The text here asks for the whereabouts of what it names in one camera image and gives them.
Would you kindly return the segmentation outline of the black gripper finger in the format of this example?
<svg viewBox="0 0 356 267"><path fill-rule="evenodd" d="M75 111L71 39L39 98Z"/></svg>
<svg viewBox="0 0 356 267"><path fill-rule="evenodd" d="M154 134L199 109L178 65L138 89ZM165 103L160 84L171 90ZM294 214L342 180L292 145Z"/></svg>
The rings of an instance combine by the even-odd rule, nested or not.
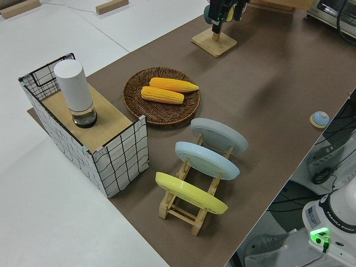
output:
<svg viewBox="0 0 356 267"><path fill-rule="evenodd" d="M230 3L231 1L228 0L210 0L209 18L214 33L220 33L224 19L230 10Z"/></svg>
<svg viewBox="0 0 356 267"><path fill-rule="evenodd" d="M246 0L238 0L236 2L235 8L234 8L234 13L233 13L233 19L235 21L240 21L242 13L245 11L246 8Z"/></svg>

